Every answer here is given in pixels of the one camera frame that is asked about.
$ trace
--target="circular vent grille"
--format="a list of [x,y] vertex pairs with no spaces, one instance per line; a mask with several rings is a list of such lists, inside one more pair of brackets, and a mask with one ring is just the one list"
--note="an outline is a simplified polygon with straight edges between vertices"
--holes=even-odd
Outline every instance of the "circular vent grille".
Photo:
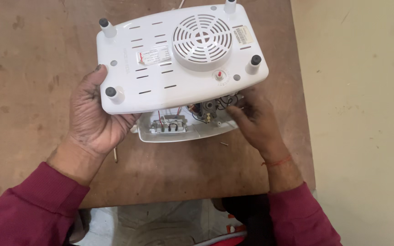
[[209,14],[184,19],[173,34],[175,51],[196,64],[207,64],[226,56],[232,46],[232,33],[227,24]]

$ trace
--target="white wire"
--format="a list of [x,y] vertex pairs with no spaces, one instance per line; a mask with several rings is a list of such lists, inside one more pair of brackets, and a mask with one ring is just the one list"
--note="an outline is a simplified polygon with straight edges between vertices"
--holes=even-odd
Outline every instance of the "white wire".
[[185,2],[185,0],[182,0],[182,2],[179,5],[179,8],[182,8],[183,3]]

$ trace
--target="red thread bracelet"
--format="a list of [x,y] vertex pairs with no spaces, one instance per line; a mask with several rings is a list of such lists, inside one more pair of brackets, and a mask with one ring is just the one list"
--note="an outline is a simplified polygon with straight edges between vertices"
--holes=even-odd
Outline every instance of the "red thread bracelet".
[[285,158],[285,159],[283,159],[283,160],[280,160],[280,161],[277,161],[277,162],[273,162],[273,163],[265,163],[265,162],[263,162],[263,163],[261,164],[261,166],[263,166],[263,165],[267,165],[267,166],[269,166],[269,167],[279,166],[279,165],[282,165],[282,164],[284,164],[284,163],[290,161],[291,159],[292,159],[292,156],[289,154],[289,155],[287,156],[287,158]]

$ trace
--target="red wire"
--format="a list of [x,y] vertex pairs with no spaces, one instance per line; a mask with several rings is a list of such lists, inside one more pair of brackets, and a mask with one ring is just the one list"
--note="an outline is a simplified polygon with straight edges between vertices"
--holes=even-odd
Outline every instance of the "red wire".
[[161,126],[162,126],[162,128],[164,127],[164,125],[162,125],[162,121],[161,121],[161,113],[159,113],[159,110],[158,110],[158,115],[159,115],[159,122],[161,123]]

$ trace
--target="wrist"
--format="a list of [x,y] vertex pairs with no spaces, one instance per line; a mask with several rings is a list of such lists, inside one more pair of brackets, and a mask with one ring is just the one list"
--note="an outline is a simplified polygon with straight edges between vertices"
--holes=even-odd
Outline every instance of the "wrist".
[[283,141],[280,140],[270,142],[265,148],[260,150],[260,154],[265,163],[273,163],[287,158],[290,152]]
[[106,155],[89,152],[68,135],[48,158],[47,163],[61,174],[88,186],[105,157]]

